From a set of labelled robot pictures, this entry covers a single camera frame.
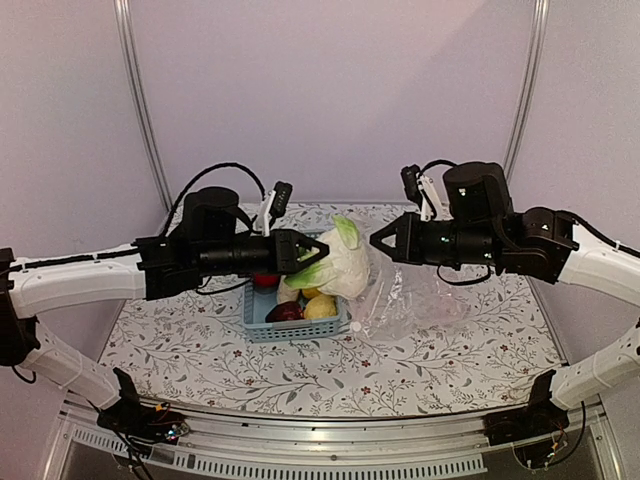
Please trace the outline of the white radish toy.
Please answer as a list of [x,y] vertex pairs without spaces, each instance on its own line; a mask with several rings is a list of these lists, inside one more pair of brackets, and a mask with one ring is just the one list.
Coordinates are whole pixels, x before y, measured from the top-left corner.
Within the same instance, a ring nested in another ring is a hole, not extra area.
[[286,277],[282,276],[277,289],[277,303],[297,302],[301,296],[301,290],[290,287],[286,283]]

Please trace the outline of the clear zip top bag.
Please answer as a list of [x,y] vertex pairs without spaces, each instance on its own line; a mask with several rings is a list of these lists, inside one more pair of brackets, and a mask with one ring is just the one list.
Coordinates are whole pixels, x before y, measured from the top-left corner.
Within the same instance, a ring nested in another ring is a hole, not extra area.
[[403,339],[420,329],[460,323],[470,307],[432,266],[392,262],[372,247],[369,236],[383,226],[362,215],[353,218],[369,259],[366,288],[347,302],[349,332],[371,341]]

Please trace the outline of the red apple toy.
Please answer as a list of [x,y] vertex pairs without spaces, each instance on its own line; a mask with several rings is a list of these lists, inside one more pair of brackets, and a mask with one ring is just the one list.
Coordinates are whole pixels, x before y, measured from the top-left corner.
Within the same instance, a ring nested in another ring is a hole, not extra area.
[[255,274],[253,281],[258,287],[272,288],[279,285],[280,276],[275,274]]

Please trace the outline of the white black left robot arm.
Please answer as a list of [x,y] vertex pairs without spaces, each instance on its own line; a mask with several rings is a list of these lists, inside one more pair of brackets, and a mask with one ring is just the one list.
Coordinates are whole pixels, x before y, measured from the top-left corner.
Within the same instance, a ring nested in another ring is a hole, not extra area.
[[50,259],[16,258],[1,251],[1,363],[29,369],[84,397],[128,434],[148,426],[130,377],[109,370],[59,340],[40,314],[108,300],[158,300],[197,289],[202,280],[225,275],[292,275],[330,253],[328,245],[292,229],[276,229],[292,186],[279,181],[258,188],[255,216],[226,187],[195,184],[227,168],[207,167],[183,188],[160,233],[106,251]]

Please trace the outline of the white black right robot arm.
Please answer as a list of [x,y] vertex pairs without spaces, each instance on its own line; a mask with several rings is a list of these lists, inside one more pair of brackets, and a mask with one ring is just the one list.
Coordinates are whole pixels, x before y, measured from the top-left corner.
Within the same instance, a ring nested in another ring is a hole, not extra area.
[[579,215],[546,207],[518,213],[503,168],[481,161],[443,166],[451,217],[440,213],[425,168],[407,166],[401,178],[407,199],[420,207],[369,237],[392,261],[460,270],[482,265],[489,274],[517,274],[549,284],[577,285],[636,305],[639,253],[599,232]]

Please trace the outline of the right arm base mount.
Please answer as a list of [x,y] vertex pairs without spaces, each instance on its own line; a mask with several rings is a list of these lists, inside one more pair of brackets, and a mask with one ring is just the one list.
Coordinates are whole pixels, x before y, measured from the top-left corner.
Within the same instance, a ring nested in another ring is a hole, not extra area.
[[569,426],[566,411],[520,407],[487,414],[483,417],[484,435],[491,446],[515,445],[516,460],[525,468],[548,467],[556,459],[565,429]]

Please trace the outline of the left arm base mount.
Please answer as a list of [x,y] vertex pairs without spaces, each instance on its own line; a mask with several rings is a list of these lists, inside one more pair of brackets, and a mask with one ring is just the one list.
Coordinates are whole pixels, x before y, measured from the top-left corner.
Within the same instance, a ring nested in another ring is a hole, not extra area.
[[98,413],[97,424],[144,443],[175,444],[190,432],[186,418],[169,402],[147,406],[121,399]]

